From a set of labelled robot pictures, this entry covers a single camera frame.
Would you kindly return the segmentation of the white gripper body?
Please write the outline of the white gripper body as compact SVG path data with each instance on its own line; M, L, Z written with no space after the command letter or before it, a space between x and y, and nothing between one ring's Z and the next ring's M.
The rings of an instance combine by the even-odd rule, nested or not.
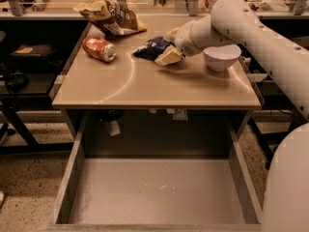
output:
M178 30L174 39L176 49L185 56L194 56L202 52L202 50L195 45L191 37L191 29L194 23L195 20L191 20L184 24Z

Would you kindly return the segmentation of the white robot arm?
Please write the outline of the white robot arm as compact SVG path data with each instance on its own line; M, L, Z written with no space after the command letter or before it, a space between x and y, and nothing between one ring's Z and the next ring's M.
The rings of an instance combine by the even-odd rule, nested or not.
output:
M211 13L165 34L184 56L241 44L303 117L309 116L309 51L266 27L244 0L217 0ZM276 149L267 174L261 232L309 232L309 123Z

